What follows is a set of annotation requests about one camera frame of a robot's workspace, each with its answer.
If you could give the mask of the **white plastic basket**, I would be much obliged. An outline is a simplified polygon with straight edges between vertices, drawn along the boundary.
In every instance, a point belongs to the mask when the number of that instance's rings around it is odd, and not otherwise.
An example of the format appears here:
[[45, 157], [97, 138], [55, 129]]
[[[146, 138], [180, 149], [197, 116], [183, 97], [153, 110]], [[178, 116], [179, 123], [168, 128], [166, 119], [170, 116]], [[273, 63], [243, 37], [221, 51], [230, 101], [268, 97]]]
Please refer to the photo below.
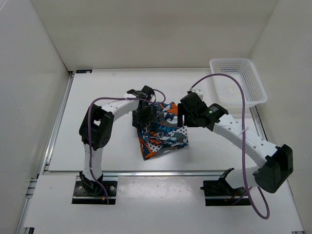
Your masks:
[[246, 108], [267, 102], [268, 97], [248, 58], [215, 58], [209, 61], [219, 104], [230, 109], [242, 107], [244, 94]]

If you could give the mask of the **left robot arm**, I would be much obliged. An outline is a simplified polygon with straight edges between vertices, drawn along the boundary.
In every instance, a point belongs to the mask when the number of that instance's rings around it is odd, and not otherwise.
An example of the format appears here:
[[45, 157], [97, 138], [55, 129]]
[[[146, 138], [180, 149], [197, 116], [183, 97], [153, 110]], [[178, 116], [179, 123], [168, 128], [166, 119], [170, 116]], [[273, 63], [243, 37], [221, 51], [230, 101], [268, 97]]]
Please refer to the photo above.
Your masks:
[[84, 189], [91, 195], [102, 195], [108, 199], [101, 162], [103, 148], [111, 138], [113, 123], [128, 113], [132, 113], [132, 126], [135, 128], [156, 123], [154, 96], [155, 91], [145, 85], [141, 90], [131, 89], [119, 98], [99, 97], [88, 107], [79, 129], [85, 150], [84, 169], [79, 177]]

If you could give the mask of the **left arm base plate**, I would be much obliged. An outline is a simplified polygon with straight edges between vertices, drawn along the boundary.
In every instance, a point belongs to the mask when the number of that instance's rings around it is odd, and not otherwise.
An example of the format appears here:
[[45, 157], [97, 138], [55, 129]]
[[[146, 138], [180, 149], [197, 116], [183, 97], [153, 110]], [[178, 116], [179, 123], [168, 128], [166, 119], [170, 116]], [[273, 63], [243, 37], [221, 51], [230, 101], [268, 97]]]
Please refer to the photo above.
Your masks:
[[72, 204], [92, 204], [92, 205], [115, 205], [117, 196], [117, 180], [105, 180], [102, 182], [106, 189], [108, 200], [99, 185], [96, 191], [92, 192], [77, 176], [73, 190]]

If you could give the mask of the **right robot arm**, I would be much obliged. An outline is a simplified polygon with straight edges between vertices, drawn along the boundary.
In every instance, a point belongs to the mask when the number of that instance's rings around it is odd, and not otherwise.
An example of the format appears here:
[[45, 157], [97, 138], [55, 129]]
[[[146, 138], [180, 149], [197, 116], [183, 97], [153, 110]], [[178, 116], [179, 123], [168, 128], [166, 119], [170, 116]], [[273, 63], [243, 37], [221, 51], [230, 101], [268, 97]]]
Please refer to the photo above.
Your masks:
[[256, 166], [246, 169], [251, 185], [275, 193], [293, 172], [293, 150], [277, 146], [243, 128], [229, 112], [214, 103], [207, 106], [196, 93], [190, 92], [178, 104], [178, 126], [209, 129], [247, 154]]

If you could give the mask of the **colourful patterned shorts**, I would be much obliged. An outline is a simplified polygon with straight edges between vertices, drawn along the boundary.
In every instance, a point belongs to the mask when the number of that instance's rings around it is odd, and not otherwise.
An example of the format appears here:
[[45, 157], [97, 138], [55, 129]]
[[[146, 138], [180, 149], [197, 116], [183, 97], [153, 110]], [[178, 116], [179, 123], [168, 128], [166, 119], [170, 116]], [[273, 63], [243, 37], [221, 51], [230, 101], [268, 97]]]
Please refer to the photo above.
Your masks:
[[144, 160], [189, 145], [187, 128], [177, 125], [177, 104], [158, 102], [154, 107], [156, 108], [155, 122], [134, 124]]

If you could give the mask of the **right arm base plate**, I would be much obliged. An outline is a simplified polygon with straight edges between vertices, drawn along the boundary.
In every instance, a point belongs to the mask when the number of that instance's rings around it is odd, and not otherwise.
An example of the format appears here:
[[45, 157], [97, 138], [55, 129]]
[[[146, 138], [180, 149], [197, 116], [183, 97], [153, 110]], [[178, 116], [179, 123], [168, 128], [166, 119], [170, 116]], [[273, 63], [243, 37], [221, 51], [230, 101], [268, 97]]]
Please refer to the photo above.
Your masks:
[[225, 180], [204, 180], [200, 188], [206, 206], [251, 206], [244, 187], [232, 188]]

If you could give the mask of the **aluminium front rail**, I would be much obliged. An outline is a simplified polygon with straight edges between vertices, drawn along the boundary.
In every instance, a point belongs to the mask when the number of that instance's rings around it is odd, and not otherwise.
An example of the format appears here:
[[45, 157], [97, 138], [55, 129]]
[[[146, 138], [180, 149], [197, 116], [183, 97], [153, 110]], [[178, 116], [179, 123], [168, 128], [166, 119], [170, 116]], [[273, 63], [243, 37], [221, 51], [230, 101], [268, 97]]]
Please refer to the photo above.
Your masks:
[[221, 176], [224, 170], [197, 170], [197, 171], [105, 171], [105, 177], [117, 176]]

